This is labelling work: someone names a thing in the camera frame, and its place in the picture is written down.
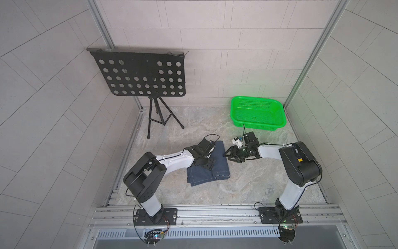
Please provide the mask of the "dark blue embroidered pillowcase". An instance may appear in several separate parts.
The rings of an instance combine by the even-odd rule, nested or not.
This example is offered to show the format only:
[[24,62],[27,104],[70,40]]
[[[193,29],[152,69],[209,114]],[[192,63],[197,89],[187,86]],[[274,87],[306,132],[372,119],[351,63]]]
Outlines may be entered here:
[[215,150],[210,156],[210,159],[214,160],[214,166],[211,170],[201,166],[191,166],[187,169],[187,182],[190,183],[191,187],[230,178],[230,169],[224,153],[224,143],[223,141],[218,141],[216,142]]

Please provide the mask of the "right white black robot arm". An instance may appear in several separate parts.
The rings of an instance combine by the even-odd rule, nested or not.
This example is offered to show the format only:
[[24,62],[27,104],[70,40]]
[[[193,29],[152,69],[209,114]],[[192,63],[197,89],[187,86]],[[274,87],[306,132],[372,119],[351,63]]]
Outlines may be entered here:
[[292,215],[307,187],[322,179],[320,163],[301,141],[289,144],[260,143],[255,134],[249,132],[241,139],[234,139],[233,144],[224,154],[229,161],[243,163],[247,160],[273,158],[283,162],[288,183],[275,202],[279,220]]

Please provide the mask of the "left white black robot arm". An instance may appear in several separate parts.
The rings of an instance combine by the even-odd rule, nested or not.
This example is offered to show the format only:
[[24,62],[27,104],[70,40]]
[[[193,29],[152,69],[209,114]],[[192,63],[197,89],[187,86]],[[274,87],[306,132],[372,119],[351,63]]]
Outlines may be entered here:
[[210,157],[216,148],[216,142],[203,138],[193,146],[177,153],[156,156],[151,152],[144,153],[135,165],[126,173],[123,183],[127,191],[152,219],[163,216],[164,207],[157,199],[155,192],[165,175],[179,169],[199,166],[211,170],[214,160]]

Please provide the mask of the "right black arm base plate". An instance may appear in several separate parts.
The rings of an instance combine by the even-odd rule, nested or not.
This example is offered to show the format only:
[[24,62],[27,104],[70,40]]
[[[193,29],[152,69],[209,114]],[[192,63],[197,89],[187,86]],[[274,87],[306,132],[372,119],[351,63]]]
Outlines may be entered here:
[[283,207],[259,207],[257,208],[262,224],[301,224],[303,219],[299,206],[292,210],[285,210]]

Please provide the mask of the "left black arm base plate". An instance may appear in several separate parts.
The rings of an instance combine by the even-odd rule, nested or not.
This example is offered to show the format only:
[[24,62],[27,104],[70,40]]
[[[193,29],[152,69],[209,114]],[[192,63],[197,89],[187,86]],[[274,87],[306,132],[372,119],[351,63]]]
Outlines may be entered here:
[[161,208],[155,216],[150,216],[144,209],[138,209],[134,214],[135,226],[165,226],[176,225],[178,209]]

